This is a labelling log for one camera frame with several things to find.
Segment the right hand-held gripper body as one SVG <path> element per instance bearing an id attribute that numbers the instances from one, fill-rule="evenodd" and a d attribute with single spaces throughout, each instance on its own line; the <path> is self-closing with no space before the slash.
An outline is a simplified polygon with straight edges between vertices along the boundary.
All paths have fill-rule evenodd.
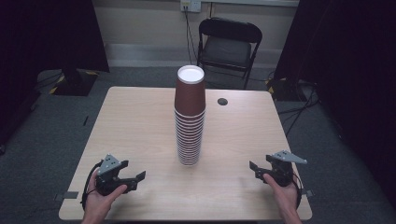
<path id="1" fill-rule="evenodd" d="M 271 176 L 281 187 L 286 187 L 292 182 L 292 165 L 294 163 L 307 164 L 306 159 L 302 159 L 287 150 L 281 150 L 267 155 L 266 160 L 271 164 L 272 167 L 270 171 L 267 171 L 267 174 Z"/>

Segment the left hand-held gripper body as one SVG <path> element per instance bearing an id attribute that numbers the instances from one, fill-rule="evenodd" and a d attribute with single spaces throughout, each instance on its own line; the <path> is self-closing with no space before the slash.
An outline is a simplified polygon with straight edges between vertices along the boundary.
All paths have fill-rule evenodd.
<path id="1" fill-rule="evenodd" d="M 127 183 L 128 178 L 119 178 L 120 161 L 111 154 L 107 154 L 99 167 L 95 178 L 96 190 L 103 196 L 109 195 L 117 187 L 126 185 L 124 194 L 137 189 L 137 185 Z"/>

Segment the stack of brown paper cups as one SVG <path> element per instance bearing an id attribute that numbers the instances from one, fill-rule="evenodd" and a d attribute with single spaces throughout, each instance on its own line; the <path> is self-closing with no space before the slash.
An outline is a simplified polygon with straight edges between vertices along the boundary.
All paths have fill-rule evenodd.
<path id="1" fill-rule="evenodd" d="M 201 154 L 205 110 L 198 115 L 186 116 L 175 109 L 177 156 L 186 166 L 195 165 Z"/>

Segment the person's left hand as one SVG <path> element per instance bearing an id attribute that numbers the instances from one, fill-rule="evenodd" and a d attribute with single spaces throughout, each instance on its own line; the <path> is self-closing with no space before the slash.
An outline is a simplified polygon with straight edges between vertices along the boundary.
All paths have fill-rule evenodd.
<path id="1" fill-rule="evenodd" d="M 85 205 L 85 219 L 104 219 L 109 212 L 111 205 L 127 189 L 126 185 L 117 187 L 107 196 L 103 196 L 95 190 L 95 178 L 89 182 L 87 201 Z"/>

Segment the person's right hand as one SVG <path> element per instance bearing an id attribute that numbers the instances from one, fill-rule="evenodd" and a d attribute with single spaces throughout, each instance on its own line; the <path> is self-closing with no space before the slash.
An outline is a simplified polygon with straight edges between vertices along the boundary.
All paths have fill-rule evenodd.
<path id="1" fill-rule="evenodd" d="M 286 214 L 298 215 L 296 208 L 297 189 L 292 184 L 287 187 L 280 187 L 268 174 L 264 174 L 263 178 L 273 190 L 280 217 Z"/>

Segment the black stand base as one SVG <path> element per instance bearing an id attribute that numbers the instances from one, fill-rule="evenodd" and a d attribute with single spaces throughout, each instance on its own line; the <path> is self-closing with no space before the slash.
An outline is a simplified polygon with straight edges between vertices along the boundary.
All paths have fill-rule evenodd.
<path id="1" fill-rule="evenodd" d="M 93 71 L 63 69 L 62 75 L 49 91 L 54 95 L 88 96 L 98 74 Z"/>
<path id="2" fill-rule="evenodd" d="M 268 79 L 265 81 L 265 85 L 275 101 L 297 102 L 305 100 L 304 93 L 297 84 L 285 78 L 280 80 Z"/>

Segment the black folding chair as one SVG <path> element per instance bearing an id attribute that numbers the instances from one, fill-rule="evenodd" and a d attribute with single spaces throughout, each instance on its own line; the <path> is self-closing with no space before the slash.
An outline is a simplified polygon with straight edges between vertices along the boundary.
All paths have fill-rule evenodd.
<path id="1" fill-rule="evenodd" d="M 243 72 L 243 89 L 262 42 L 262 31 L 250 22 L 208 18 L 199 24 L 198 66 Z"/>

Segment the dark curtain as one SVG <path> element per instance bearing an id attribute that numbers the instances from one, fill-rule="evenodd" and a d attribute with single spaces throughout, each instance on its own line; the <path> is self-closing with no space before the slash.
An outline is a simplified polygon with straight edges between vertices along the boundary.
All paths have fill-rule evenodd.
<path id="1" fill-rule="evenodd" d="M 109 70 L 92 0 L 0 0 L 0 146 L 57 69 Z"/>
<path id="2" fill-rule="evenodd" d="M 299 0 L 275 77 L 316 83 L 396 209 L 396 0 Z"/>

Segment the white wall trunking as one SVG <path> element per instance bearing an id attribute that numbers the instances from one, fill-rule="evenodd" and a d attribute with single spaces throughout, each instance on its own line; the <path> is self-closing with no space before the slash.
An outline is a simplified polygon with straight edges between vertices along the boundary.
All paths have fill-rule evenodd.
<path id="1" fill-rule="evenodd" d="M 201 0 L 202 2 L 212 2 L 221 4 L 237 4 L 268 7 L 297 7 L 300 0 Z"/>

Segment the white wall socket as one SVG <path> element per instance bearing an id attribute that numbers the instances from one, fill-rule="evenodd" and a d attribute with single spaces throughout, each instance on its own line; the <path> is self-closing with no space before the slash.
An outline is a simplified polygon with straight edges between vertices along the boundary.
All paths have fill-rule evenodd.
<path id="1" fill-rule="evenodd" d="M 201 0 L 180 0 L 180 10 L 182 12 L 200 13 L 202 2 Z"/>

